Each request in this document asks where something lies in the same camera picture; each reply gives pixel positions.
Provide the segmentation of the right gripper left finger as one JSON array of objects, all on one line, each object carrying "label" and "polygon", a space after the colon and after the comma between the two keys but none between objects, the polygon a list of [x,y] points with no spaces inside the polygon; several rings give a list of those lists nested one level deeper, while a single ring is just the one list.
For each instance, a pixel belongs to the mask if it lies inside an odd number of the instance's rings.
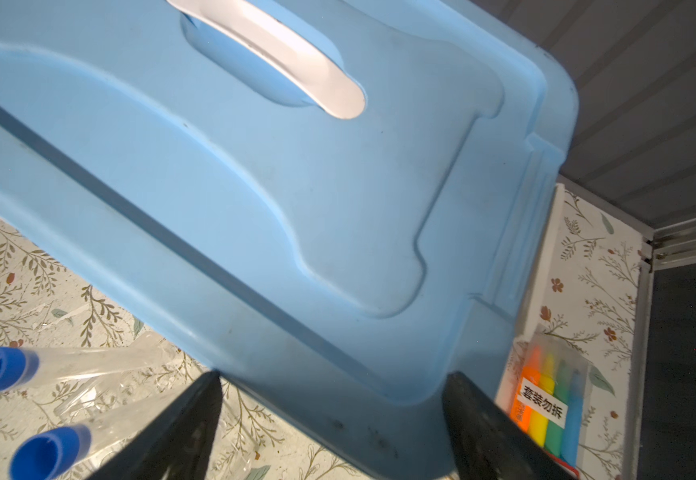
[{"label": "right gripper left finger", "polygon": [[91,477],[205,479],[222,407],[221,374],[203,373]]}]

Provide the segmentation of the blue plastic bin lid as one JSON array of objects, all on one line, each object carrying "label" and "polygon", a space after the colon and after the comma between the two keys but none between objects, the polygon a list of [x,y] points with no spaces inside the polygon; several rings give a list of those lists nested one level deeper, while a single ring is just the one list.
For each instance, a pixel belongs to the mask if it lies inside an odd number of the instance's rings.
[{"label": "blue plastic bin lid", "polygon": [[468,1],[0,1],[0,217],[380,478],[496,392],[578,110]]}]

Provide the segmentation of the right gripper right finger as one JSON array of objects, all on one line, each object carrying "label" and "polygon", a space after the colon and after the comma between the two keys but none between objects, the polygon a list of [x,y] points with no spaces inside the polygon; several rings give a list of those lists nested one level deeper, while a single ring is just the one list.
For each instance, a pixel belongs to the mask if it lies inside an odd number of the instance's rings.
[{"label": "right gripper right finger", "polygon": [[465,374],[447,375],[442,407],[459,478],[568,480],[573,477]]}]

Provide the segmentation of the clear plastic test tube rack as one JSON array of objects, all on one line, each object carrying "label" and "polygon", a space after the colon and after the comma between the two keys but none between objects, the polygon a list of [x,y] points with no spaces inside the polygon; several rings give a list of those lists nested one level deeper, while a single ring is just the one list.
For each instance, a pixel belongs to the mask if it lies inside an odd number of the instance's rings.
[{"label": "clear plastic test tube rack", "polygon": [[[156,409],[175,400],[205,368],[142,321],[133,318],[132,341],[120,349],[127,354],[121,365],[104,363],[104,373],[95,377],[78,374],[58,378],[59,403],[54,415],[63,426],[109,419],[114,428],[105,434],[106,445],[95,447],[88,457],[63,477],[92,473],[123,449],[155,418]],[[215,435],[208,477],[244,479],[251,471],[260,442],[243,425],[238,403],[230,398],[231,387],[221,382],[222,411]]]}]

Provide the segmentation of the test tube blue cap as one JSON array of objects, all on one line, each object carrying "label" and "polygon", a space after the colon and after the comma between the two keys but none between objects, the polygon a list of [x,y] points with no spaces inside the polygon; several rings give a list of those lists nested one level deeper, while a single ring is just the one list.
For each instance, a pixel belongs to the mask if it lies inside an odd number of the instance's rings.
[{"label": "test tube blue cap", "polygon": [[12,479],[55,479],[76,464],[142,431],[178,395],[165,393],[30,437],[12,456]]},{"label": "test tube blue cap", "polygon": [[102,349],[0,346],[0,392],[139,370],[173,357],[160,341]]}]

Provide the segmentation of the white plastic storage bin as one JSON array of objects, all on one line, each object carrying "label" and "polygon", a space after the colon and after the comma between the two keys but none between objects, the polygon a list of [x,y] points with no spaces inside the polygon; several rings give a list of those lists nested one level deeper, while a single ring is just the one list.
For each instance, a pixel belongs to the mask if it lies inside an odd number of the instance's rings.
[{"label": "white plastic storage bin", "polygon": [[540,321],[540,310],[543,305],[546,284],[550,275],[554,248],[562,219],[565,191],[563,184],[557,183],[555,185],[544,234],[516,321],[516,336],[513,339],[508,361],[495,397],[495,403],[506,413],[511,409],[517,379],[526,356],[528,343],[532,339]]}]

